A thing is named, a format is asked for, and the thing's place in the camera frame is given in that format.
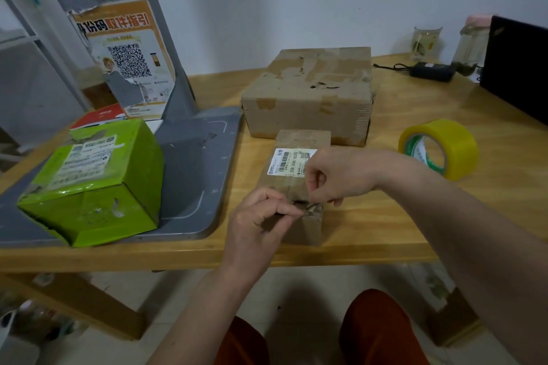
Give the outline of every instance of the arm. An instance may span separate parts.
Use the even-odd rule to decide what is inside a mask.
[[[261,223],[285,214],[270,232]],[[280,192],[259,188],[231,213],[223,260],[192,293],[148,365],[212,364],[234,315],[270,265],[293,221],[303,212]]]
[[[548,363],[548,244],[411,157],[332,148],[305,171],[311,202],[387,193],[520,363]]]

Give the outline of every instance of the white shipping label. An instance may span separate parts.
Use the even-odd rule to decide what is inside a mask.
[[[116,148],[116,135],[75,144],[67,158],[48,185],[57,189],[105,173],[112,150]]]
[[[269,175],[305,177],[305,164],[317,149],[276,149],[269,166]]]

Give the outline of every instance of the glass jar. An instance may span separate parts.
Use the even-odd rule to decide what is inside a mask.
[[[451,65],[459,74],[468,77],[481,64],[487,49],[492,15],[468,16],[460,30],[460,41]]]

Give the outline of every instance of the tape roll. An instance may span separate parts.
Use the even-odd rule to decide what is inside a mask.
[[[443,167],[431,161],[426,153],[426,137],[442,149]],[[472,134],[461,124],[447,119],[407,128],[400,136],[398,151],[413,156],[450,181],[470,174],[478,161],[478,147]]]

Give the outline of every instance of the black laptop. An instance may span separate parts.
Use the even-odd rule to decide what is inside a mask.
[[[493,16],[480,85],[548,125],[548,29]]]

